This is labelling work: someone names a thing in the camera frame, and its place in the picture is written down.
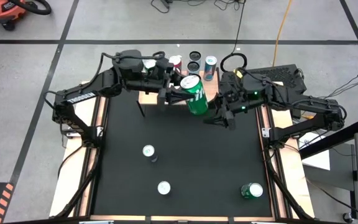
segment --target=red vacuum cleaner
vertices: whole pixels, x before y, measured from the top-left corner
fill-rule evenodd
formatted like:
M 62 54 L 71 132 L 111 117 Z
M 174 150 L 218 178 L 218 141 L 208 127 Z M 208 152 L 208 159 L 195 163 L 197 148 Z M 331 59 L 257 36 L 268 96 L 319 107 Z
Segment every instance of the red vacuum cleaner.
M 38 14 L 49 15 L 52 9 L 45 0 L 36 0 L 44 5 L 45 9 L 38 9 L 38 5 L 32 1 L 25 0 L 0 0 L 0 24 L 4 29 L 12 31 L 15 29 L 15 21 L 22 18 L 26 11 Z

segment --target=gray floor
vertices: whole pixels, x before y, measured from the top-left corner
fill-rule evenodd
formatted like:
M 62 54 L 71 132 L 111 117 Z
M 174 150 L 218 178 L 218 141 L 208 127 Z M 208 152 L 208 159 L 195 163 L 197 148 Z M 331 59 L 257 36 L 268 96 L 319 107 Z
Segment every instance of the gray floor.
M 0 182 L 11 178 L 25 135 L 29 130 L 38 98 L 55 57 L 73 2 L 78 1 L 67 40 L 220 40 L 235 39 L 240 11 L 229 6 L 220 11 L 212 0 L 196 7 L 174 2 L 168 14 L 160 14 L 149 0 L 48 0 L 50 16 L 28 14 L 16 30 L 0 26 Z M 248 0 L 239 38 L 274 40 L 287 0 Z M 358 1 L 346 1 L 358 26 Z M 339 0 L 296 0 L 282 31 L 283 40 L 357 40 Z M 4 40 L 45 40 L 40 44 L 6 44 Z M 274 45 L 238 45 L 248 57 L 248 68 L 272 65 Z M 164 50 L 167 55 L 187 55 L 198 50 L 203 55 L 222 59 L 232 44 L 142 44 L 98 45 L 65 44 L 50 84 L 61 90 L 89 80 L 98 66 L 101 52 L 113 54 L 124 49 L 139 49 L 144 55 Z M 306 94 L 324 96 L 358 74 L 358 45 L 279 45 L 276 65 L 295 63 L 305 73 Z M 228 67 L 239 61 L 233 59 Z M 107 61 L 104 68 L 111 64 Z M 358 121 L 358 86 L 337 96 L 349 113 L 346 125 Z M 44 106 L 31 140 L 24 166 L 6 215 L 6 222 L 48 218 L 62 161 L 58 125 L 51 121 L 52 111 Z M 323 186 L 337 198 L 349 203 L 349 192 Z M 348 209 L 309 185 L 316 217 L 341 222 Z

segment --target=black table surface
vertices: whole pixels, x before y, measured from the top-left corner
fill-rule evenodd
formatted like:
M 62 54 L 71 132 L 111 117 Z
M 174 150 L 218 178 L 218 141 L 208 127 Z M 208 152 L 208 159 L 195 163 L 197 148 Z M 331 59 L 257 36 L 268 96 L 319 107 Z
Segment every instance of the black table surface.
M 254 110 L 238 114 L 230 131 L 203 124 L 186 105 L 147 105 L 143 118 L 137 96 L 125 92 L 109 103 L 93 215 L 272 216 Z M 158 155 L 154 164 L 142 154 L 148 144 Z M 163 180 L 169 195 L 158 193 Z M 250 182 L 263 187 L 260 198 L 241 197 Z

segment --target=can lid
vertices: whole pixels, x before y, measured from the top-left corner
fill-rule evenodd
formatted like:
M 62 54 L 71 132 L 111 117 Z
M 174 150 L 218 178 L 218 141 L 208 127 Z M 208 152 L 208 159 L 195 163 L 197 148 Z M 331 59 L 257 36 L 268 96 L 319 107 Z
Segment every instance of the can lid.
M 196 86 L 199 81 L 200 78 L 198 75 L 188 75 L 180 81 L 180 86 L 184 89 L 190 89 Z
M 172 63 L 172 64 L 174 64 L 174 65 L 178 65 L 178 64 L 180 64 L 180 61 L 181 61 L 181 56 L 180 55 L 175 55 L 175 56 L 171 56 L 170 58 L 169 58 L 169 63 Z
M 197 51 L 190 52 L 190 59 L 197 61 L 201 58 L 201 54 Z
M 197 62 L 190 62 L 187 65 L 187 69 L 191 72 L 198 71 L 200 69 L 200 65 Z
M 205 58 L 205 62 L 208 64 L 208 65 L 216 65 L 216 62 L 218 62 L 218 60 L 216 59 L 216 57 L 214 56 L 207 56 Z
M 262 188 L 262 186 L 260 184 L 257 183 L 253 183 L 251 184 L 251 186 L 249 187 L 249 192 L 255 196 L 255 197 L 259 197 L 263 194 L 264 189 Z
M 171 191 L 171 185 L 167 181 L 161 181 L 158 184 L 157 189 L 160 194 L 166 195 L 169 193 L 169 191 Z
M 146 145 L 145 147 L 143 147 L 143 155 L 150 157 L 154 154 L 154 147 L 151 145 Z
M 145 61 L 144 61 L 144 67 L 145 67 L 145 68 L 152 68 L 152 67 L 155 66 L 155 63 L 156 63 L 156 62 L 157 62 L 157 61 L 154 60 L 154 59 L 145 60 Z

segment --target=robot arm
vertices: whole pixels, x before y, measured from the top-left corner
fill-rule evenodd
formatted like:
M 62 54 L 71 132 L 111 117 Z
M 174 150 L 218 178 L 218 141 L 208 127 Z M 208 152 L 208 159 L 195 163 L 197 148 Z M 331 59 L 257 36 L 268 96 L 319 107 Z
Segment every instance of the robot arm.
M 311 120 L 287 128 L 267 130 L 264 136 L 273 147 L 283 147 L 283 142 L 294 135 L 320 128 L 330 131 L 343 128 L 346 111 L 336 100 L 323 100 L 298 94 L 290 88 L 272 83 L 266 76 L 251 74 L 244 68 L 238 68 L 236 73 L 223 73 L 219 83 L 219 96 L 214 102 L 216 116 L 204 120 L 205 123 L 235 129 L 235 114 L 246 113 L 249 109 L 261 105 L 268 105 L 278 111 L 294 108 L 316 113 Z
M 136 90 L 148 93 L 158 93 L 157 104 L 164 107 L 194 97 L 181 89 L 169 87 L 170 83 L 179 85 L 183 76 L 173 69 L 173 64 L 165 58 L 164 52 L 157 52 L 151 57 L 141 56 L 138 50 L 126 50 L 115 56 L 103 53 L 103 57 L 112 59 L 113 67 L 98 72 L 92 80 L 84 85 L 78 85 L 68 90 L 58 91 L 55 94 L 52 120 L 58 124 L 67 124 L 81 135 L 83 145 L 97 147 L 99 137 L 94 126 L 86 125 L 74 112 L 73 105 L 96 96 L 115 97 L 122 89 Z M 142 59 L 155 60 L 154 68 L 143 72 Z

